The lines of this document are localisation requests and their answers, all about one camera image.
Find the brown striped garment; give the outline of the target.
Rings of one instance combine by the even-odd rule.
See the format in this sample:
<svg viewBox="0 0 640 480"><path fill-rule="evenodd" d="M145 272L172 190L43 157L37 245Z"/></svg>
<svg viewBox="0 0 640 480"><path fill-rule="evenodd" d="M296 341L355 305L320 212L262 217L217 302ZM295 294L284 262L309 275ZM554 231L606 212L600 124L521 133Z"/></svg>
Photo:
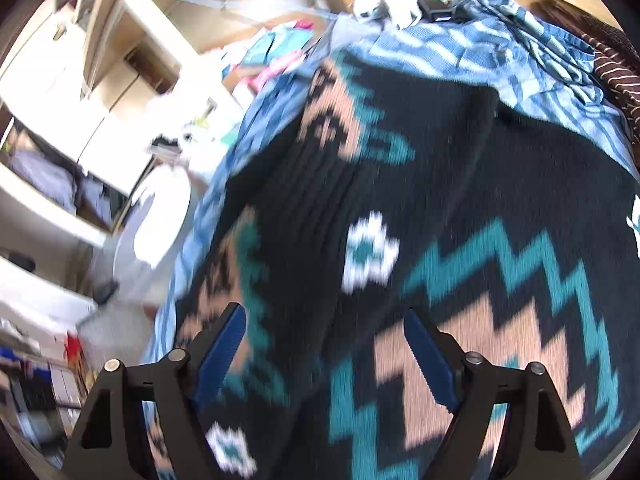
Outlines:
<svg viewBox="0 0 640 480"><path fill-rule="evenodd" d="M533 4L534 13L584 40L596 52L594 73L622 110L632 135L639 139L639 55L618 28L556 0Z"/></svg>

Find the white round stool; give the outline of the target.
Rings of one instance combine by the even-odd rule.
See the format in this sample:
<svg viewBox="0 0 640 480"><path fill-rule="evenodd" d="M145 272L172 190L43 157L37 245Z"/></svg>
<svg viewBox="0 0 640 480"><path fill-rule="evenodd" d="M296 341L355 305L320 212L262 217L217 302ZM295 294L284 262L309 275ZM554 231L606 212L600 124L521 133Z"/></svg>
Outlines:
<svg viewBox="0 0 640 480"><path fill-rule="evenodd" d="M132 211L113 259L113 276L119 282L154 271L174 246L191 203L188 173L180 166L157 166L131 199Z"/></svg>

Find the white shelf unit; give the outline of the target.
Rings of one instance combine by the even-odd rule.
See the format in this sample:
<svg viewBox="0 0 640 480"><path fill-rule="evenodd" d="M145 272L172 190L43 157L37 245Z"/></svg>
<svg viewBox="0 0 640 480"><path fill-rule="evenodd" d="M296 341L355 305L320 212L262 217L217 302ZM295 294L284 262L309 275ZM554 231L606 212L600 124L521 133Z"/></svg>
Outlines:
<svg viewBox="0 0 640 480"><path fill-rule="evenodd" d="M228 132L242 110L206 61L169 19L169 0L77 0L66 33L49 16L10 62L1 89L11 112L82 170L128 196L149 165L156 134L144 109L160 93L129 55L149 47L168 81L183 81L186 104L213 105L216 133Z"/></svg>

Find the black patterned knit sweater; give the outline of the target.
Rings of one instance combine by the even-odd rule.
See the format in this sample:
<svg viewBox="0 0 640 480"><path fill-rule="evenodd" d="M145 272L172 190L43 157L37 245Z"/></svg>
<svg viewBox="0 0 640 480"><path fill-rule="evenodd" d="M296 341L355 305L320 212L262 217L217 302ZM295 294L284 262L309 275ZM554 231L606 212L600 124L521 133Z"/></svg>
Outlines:
<svg viewBox="0 0 640 480"><path fill-rule="evenodd" d="M421 477L449 415L408 311L544 364L585 471L638 426L639 185L583 136L345 48L224 194L175 334L245 309L220 389L195 393L217 478Z"/></svg>

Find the white power strip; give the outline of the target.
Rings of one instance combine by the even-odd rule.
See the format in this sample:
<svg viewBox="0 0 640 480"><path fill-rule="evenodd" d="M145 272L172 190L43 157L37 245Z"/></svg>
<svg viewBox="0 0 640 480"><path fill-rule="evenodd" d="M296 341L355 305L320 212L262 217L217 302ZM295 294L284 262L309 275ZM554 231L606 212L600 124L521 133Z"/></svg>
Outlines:
<svg viewBox="0 0 640 480"><path fill-rule="evenodd" d="M388 11L390 21L399 28L410 26L416 18L422 15L418 0L355 0L352 3L352 14L359 21L371 21L381 3L384 3L382 9Z"/></svg>

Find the blue striped bed sheet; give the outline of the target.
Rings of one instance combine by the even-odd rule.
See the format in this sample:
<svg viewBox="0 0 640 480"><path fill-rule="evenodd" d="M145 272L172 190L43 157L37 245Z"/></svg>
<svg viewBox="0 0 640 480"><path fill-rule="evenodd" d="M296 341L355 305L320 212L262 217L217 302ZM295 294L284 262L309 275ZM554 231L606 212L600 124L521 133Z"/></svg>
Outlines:
<svg viewBox="0 0 640 480"><path fill-rule="evenodd" d="M457 0L453 21L422 22L405 29L382 30L341 15L305 62L274 77L258 93L243 119L222 138L227 151L205 159L206 192L172 268L143 362L158 360L174 343L176 303L208 251L227 180L302 110L319 62L345 44L353 44L376 65L494 88L503 104L585 136L631 174L638 172L626 119L592 80L593 48L538 20L515 0Z"/></svg>

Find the black power adapter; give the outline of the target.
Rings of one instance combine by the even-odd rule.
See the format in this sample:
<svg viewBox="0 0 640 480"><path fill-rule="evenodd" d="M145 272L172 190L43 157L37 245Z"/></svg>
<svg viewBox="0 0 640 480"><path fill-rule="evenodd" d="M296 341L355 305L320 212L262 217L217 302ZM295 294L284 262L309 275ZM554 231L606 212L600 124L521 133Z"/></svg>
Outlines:
<svg viewBox="0 0 640 480"><path fill-rule="evenodd" d="M454 20L454 8L442 0L416 0L424 21L447 23Z"/></svg>

